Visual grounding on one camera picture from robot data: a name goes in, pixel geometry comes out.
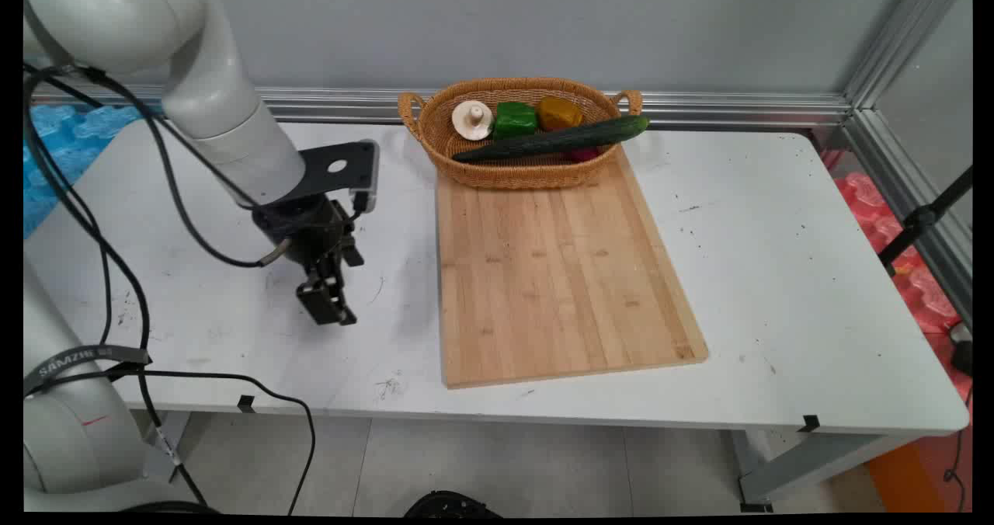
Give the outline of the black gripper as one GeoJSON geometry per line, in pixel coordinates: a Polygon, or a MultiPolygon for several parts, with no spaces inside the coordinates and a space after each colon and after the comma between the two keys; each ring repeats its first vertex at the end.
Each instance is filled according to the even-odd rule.
{"type": "Polygon", "coordinates": [[[311,195],[270,204],[252,211],[256,227],[283,256],[299,264],[308,278],[296,288],[296,298],[316,325],[354,325],[357,317],[346,302],[341,264],[363,265],[353,232],[366,211],[366,197],[353,200],[348,214],[338,200],[311,195]]]}

